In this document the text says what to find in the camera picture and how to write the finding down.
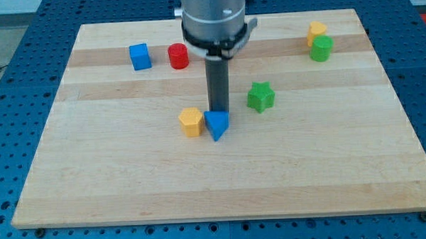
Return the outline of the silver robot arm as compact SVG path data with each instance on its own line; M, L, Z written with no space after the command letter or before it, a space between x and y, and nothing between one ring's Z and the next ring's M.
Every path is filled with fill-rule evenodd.
M245 0L180 0L185 45L207 60L230 60L239 53L257 26L245 20Z

